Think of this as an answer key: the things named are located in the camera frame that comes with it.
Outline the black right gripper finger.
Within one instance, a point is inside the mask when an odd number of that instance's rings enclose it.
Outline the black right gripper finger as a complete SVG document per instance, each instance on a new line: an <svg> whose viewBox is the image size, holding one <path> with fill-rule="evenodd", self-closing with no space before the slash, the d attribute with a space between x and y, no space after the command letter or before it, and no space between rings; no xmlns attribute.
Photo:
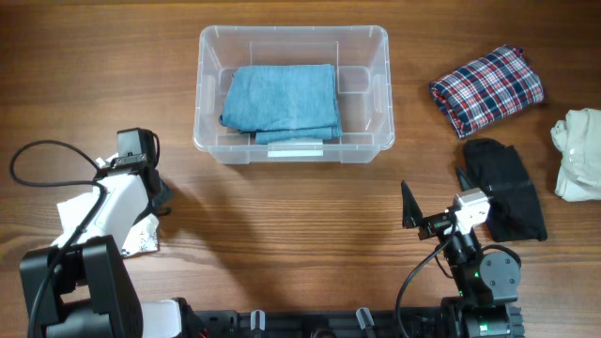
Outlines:
<svg viewBox="0 0 601 338"><path fill-rule="evenodd" d="M405 180L401 182L401 193L403 202L402 226L406 229L420 227L424 216L408 183Z"/></svg>
<svg viewBox="0 0 601 338"><path fill-rule="evenodd" d="M466 192L475 188L475 184L470 180L470 177L467 175L462 166L456 166L455 174L462 192Z"/></svg>

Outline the plaid flannel cloth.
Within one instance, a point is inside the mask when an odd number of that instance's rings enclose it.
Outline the plaid flannel cloth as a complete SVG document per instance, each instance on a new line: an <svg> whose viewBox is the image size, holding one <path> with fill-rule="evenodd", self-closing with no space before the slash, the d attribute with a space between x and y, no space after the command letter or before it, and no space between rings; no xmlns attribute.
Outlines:
<svg viewBox="0 0 601 338"><path fill-rule="evenodd" d="M460 139L545 98L524 49L507 44L441 76L428 90Z"/></svg>

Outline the white printed cloth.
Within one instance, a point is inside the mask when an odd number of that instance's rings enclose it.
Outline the white printed cloth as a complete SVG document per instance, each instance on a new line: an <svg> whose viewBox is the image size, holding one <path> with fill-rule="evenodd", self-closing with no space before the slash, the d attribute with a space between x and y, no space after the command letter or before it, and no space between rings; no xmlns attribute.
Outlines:
<svg viewBox="0 0 601 338"><path fill-rule="evenodd" d="M76 242L83 244L110 235L125 257L158 251L159 219L151 213L143 214L149 199L142 178L116 174L101 179L100 184L107 196ZM54 246L64 246L99 196L100 190L95 188L57 205L63 234L53 241Z"/></svg>

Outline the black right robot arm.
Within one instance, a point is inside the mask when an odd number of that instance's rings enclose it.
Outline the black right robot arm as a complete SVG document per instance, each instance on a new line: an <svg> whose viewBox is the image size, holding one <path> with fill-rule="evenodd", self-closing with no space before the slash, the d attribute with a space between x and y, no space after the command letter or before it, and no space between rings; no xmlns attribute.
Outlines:
<svg viewBox="0 0 601 338"><path fill-rule="evenodd" d="M436 238L439 245L402 283L394 305L401 337L521 337L524 334L518 299L521 258L499 244L482 246L475 228L486 222L490 197L457 170L462 191L441 213L424 216L408 183L401 182L402 226L416 228L420 240ZM431 261L443 255L458 295L441 300L436 309L404 309L410 283Z"/></svg>

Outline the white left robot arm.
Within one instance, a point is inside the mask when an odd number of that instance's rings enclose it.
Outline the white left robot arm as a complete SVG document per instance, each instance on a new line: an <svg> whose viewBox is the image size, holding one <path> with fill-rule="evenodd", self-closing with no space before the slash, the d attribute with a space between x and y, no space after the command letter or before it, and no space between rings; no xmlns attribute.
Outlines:
<svg viewBox="0 0 601 338"><path fill-rule="evenodd" d="M142 303L121 248L162 189L157 158L122 153L91 185L94 202L70 234L27 253L20 272L30 337L201 337L182 298Z"/></svg>

